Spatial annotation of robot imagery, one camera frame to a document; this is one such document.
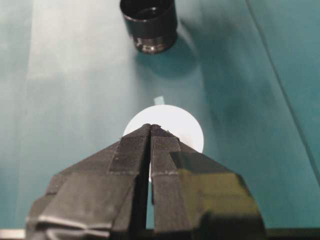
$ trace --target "teal table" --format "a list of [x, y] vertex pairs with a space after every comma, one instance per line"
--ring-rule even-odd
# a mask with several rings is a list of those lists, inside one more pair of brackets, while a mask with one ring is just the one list
[[53, 174], [158, 96], [197, 118], [204, 153], [244, 176], [268, 229], [320, 227], [320, 1], [176, 7], [176, 45], [149, 56], [118, 0], [0, 2], [0, 228], [22, 228]]

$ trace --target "black lens cap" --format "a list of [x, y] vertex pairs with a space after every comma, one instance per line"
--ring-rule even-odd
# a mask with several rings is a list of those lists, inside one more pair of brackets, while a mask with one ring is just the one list
[[175, 0], [121, 0], [120, 9], [129, 35], [141, 52], [161, 53], [176, 42]]

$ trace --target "black cylindrical cap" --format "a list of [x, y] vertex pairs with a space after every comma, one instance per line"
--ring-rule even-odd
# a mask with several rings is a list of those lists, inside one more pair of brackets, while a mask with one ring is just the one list
[[156, 54], [176, 42], [175, 0], [121, 0], [120, 8], [129, 35], [140, 51]]

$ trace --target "white disc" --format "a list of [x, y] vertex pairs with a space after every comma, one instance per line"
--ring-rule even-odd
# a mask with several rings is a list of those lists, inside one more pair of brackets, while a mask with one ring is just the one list
[[163, 130], [177, 136], [181, 142], [202, 153], [204, 134], [198, 121], [186, 110], [172, 105], [155, 105], [148, 107], [126, 126], [123, 135], [141, 128], [144, 124], [157, 124]]

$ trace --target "white circular object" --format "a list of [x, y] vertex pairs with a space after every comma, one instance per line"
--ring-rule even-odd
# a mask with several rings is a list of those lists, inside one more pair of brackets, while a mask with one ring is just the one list
[[172, 105], [150, 106], [133, 117], [126, 126], [123, 135], [141, 128], [144, 124], [157, 124], [199, 153], [204, 150], [204, 134], [200, 124], [194, 116], [180, 107]]

